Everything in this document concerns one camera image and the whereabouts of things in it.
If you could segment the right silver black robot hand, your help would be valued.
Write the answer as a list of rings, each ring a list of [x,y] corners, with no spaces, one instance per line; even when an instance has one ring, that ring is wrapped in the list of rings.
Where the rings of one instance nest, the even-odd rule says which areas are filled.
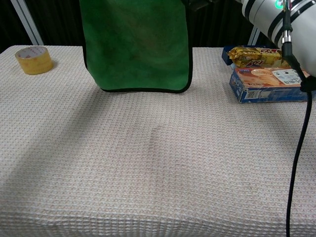
[[[181,2],[186,8],[193,11],[197,11],[212,3],[211,0],[181,0]]]

